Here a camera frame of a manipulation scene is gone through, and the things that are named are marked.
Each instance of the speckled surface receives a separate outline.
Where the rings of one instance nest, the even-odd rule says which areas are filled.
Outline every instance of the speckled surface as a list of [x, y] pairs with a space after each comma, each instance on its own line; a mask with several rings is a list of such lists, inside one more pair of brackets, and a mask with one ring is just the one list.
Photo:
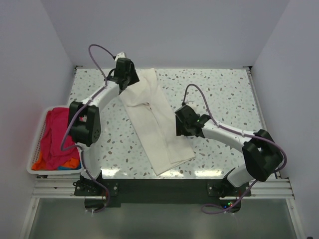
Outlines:
[[[204, 91], [216, 119], [245, 130], [262, 127], [245, 70], [156, 69], [156, 72], [174, 110], [180, 107], [187, 84], [195, 83]], [[69, 103], [88, 97], [102, 83], [103, 77], [98, 70], [78, 69]], [[195, 88], [189, 88], [186, 99], [196, 102], [198, 113], [206, 112], [201, 95]], [[244, 163], [242, 154], [228, 145], [189, 137], [196, 158], [156, 176], [121, 100], [113, 99], [100, 115], [101, 121], [106, 122], [97, 142], [104, 178], [217, 179]]]

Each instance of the red cloth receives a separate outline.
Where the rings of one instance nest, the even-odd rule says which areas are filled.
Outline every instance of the red cloth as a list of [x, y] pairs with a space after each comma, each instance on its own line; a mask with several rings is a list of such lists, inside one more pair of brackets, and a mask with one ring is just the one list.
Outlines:
[[[45, 132], [40, 143], [43, 160], [47, 170], [56, 170], [70, 158], [80, 159], [77, 148], [61, 151], [60, 145], [68, 123], [68, 108], [54, 108], [48, 111], [45, 118]], [[72, 138], [67, 137], [64, 148], [74, 145]]]

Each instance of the folded cloth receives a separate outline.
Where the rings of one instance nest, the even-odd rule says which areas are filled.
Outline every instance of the folded cloth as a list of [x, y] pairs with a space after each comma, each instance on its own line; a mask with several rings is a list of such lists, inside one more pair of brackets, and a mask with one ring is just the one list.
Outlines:
[[[68, 124], [68, 108], [54, 108], [48, 111], [45, 118], [45, 132], [40, 142], [40, 151], [47, 170], [56, 170], [71, 158], [80, 160], [77, 148], [61, 151], [60, 145]], [[72, 138], [67, 137], [64, 147], [74, 145]]]
[[[72, 170], [72, 169], [80, 169], [80, 168], [81, 168], [80, 160], [76, 158], [70, 158], [64, 164], [57, 167], [57, 170]], [[42, 152], [40, 152], [38, 160], [33, 164], [31, 169], [34, 171], [47, 170], [46, 163], [42, 157]]]
[[176, 136], [175, 114], [158, 85], [154, 69], [141, 71], [139, 82], [120, 98], [156, 175], [195, 157], [184, 136]]

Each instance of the gray wall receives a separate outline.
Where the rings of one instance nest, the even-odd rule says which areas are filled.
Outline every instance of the gray wall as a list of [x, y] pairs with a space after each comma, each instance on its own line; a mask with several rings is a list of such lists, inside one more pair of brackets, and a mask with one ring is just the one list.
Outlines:
[[308, 235], [319, 238], [319, 1], [291, 0], [253, 67], [267, 127], [288, 154]]
[[289, 0], [42, 2], [73, 64], [94, 67], [87, 47], [97, 43], [138, 67], [238, 68], [254, 64]]
[[18, 238], [33, 189], [26, 161], [39, 116], [66, 102], [72, 63], [39, 0], [0, 2], [0, 235]]

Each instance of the basket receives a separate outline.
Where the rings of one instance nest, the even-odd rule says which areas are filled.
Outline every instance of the basket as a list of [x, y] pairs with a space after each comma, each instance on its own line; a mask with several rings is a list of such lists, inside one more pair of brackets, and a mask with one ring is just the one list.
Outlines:
[[46, 114], [48, 111], [51, 111], [52, 109], [56, 107], [62, 107], [62, 108], [68, 108], [67, 106], [54, 106], [54, 107], [49, 107], [45, 109], [43, 112], [38, 128], [36, 130], [36, 134], [34, 137], [34, 140], [32, 142], [32, 148], [31, 148], [31, 153], [29, 156], [29, 160], [26, 166], [26, 170], [30, 174], [37, 174], [37, 175], [68, 175], [68, 174], [75, 174], [75, 173], [81, 173], [82, 168], [80, 169], [73, 169], [73, 170], [32, 170], [33, 164], [38, 160], [39, 154], [40, 154], [40, 142], [42, 139], [42, 136], [45, 132], [45, 118]]

